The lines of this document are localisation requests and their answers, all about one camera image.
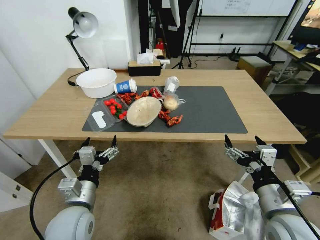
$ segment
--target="red cherry tomato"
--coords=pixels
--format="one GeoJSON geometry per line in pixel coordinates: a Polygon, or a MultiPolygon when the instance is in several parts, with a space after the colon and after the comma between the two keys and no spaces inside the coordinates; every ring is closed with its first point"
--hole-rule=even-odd
{"type": "Polygon", "coordinates": [[[106,106],[110,106],[110,105],[111,105],[111,102],[108,101],[108,100],[106,100],[106,101],[104,101],[104,104],[105,104],[106,106]]]}

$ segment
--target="dark gray mat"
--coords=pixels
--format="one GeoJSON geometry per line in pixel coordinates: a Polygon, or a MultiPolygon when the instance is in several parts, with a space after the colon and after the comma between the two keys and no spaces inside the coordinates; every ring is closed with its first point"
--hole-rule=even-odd
{"type": "MultiPolygon", "coordinates": [[[[138,93],[151,86],[138,86],[138,93]]],[[[183,114],[182,121],[168,128],[156,118],[148,127],[133,127],[126,121],[116,123],[106,132],[175,132],[175,133],[247,133],[247,129],[232,105],[223,87],[180,86],[176,94],[185,99],[170,117],[183,114]]],[[[91,132],[86,121],[83,131],[91,132]]]]}

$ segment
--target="blue paper cup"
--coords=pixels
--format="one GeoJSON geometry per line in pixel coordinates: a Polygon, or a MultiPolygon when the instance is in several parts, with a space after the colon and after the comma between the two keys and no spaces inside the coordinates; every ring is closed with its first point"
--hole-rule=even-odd
{"type": "Polygon", "coordinates": [[[114,85],[114,92],[116,94],[135,93],[136,91],[137,91],[137,84],[136,84],[136,81],[133,80],[132,78],[121,83],[116,83],[114,85]]]}

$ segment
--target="clear plastic cup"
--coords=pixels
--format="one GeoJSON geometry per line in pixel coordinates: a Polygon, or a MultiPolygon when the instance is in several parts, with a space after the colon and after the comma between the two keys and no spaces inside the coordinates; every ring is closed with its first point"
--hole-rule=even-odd
{"type": "Polygon", "coordinates": [[[163,94],[175,93],[179,85],[180,85],[180,82],[177,77],[175,76],[168,77],[166,80],[166,85],[164,86],[163,94]]]}

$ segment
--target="wooden table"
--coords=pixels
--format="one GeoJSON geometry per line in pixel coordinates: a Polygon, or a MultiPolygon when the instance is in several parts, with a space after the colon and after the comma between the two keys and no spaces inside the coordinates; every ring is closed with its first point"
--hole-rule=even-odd
{"type": "MultiPolygon", "coordinates": [[[[272,80],[272,82],[269,84],[269,86],[266,89],[266,94],[269,96],[274,88],[276,87],[276,85],[280,82],[280,78],[283,75],[283,73],[285,72],[285,70],[288,69],[289,65],[292,62],[295,62],[297,59],[304,57],[310,50],[308,49],[303,49],[300,52],[296,52],[293,50],[294,45],[291,44],[291,41],[286,40],[286,41],[273,41],[273,44],[277,47],[279,47],[284,53],[287,54],[287,59],[284,62],[281,70],[279,71],[278,75],[272,80]]],[[[318,71],[320,72],[320,66],[313,64],[313,63],[308,63],[308,62],[303,62],[303,63],[299,63],[299,65],[303,66],[306,69],[309,69],[310,71],[318,71]]],[[[292,76],[295,77],[297,74],[299,73],[299,71],[295,71],[294,75],[292,76]]],[[[306,91],[306,89],[313,89],[313,88],[318,88],[318,86],[316,85],[279,85],[281,87],[291,87],[293,88],[294,92],[298,92],[298,91],[306,91]]]]}
{"type": "MultiPolygon", "coordinates": [[[[80,87],[67,84],[67,78],[82,69],[67,69],[61,77],[4,134],[6,138],[39,139],[58,166],[66,163],[53,139],[119,141],[224,141],[221,133],[147,133],[83,132],[95,99],[84,95],[80,87]]],[[[305,138],[282,114],[245,70],[162,70],[161,76],[134,77],[138,85],[164,85],[169,76],[177,76],[181,86],[223,86],[248,130],[247,134],[228,134],[232,142],[255,142],[257,135],[267,143],[303,144],[305,138]]],[[[127,73],[117,73],[117,82],[128,80],[127,73]]],[[[62,169],[75,177],[70,167],[62,169]]]]}

